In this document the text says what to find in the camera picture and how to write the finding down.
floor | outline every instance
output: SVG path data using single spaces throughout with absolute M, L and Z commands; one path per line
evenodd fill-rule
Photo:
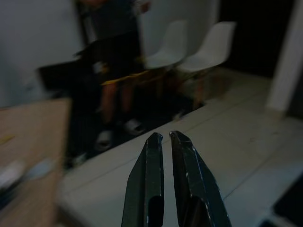
M 177 227 L 169 132 L 192 139 L 213 172 L 233 227 L 256 227 L 303 172 L 303 122 L 274 121 L 263 114 L 270 80 L 219 69 L 231 79 L 223 99 L 154 131 L 163 135 L 164 227 Z M 128 175 L 151 131 L 68 173 L 62 202 L 92 227 L 121 226 Z

white chair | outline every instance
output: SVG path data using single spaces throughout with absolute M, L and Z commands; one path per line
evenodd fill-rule
M 163 76 L 169 66 L 180 62 L 187 52 L 187 22 L 184 20 L 174 21 L 169 24 L 161 47 L 157 53 L 145 59 L 145 68 L 148 70 L 161 69 L 154 72 L 150 80 L 157 81 L 157 96 L 161 97 L 163 91 Z
M 177 70 L 190 73 L 192 76 L 198 75 L 198 83 L 196 87 L 194 109 L 202 101 L 203 76 L 215 66 L 225 62 L 231 52 L 231 45 L 235 22 L 220 22 L 215 24 L 210 32 L 206 35 L 203 44 L 197 53 L 187 57 Z

sneaker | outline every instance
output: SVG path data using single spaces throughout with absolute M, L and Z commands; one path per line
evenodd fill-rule
M 144 127 L 140 122 L 135 119 L 131 119 L 124 124 L 124 129 L 133 136 L 138 136 L 144 132 Z
M 103 131 L 99 134 L 95 149 L 98 151 L 106 151 L 112 146 L 112 131 Z

shorts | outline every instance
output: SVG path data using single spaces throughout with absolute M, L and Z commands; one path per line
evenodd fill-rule
M 96 41 L 93 49 L 93 61 L 101 63 L 102 85 L 146 73 L 138 31 Z

white wall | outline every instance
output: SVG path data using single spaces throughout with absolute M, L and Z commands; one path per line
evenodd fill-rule
M 0 105 L 23 102 L 22 86 L 27 83 L 33 84 L 36 90 L 32 92 L 39 96 L 35 70 L 70 61 L 80 49 L 72 0 L 1 0 L 0 65 L 5 70 L 0 69 L 0 88 L 16 88 L 0 93 Z
M 303 70 L 303 1 L 294 6 L 267 108 L 285 112 Z
M 152 0 L 151 10 L 142 18 L 144 49 L 155 53 L 171 21 L 188 20 L 188 53 L 194 53 L 204 35 L 217 21 L 219 0 Z

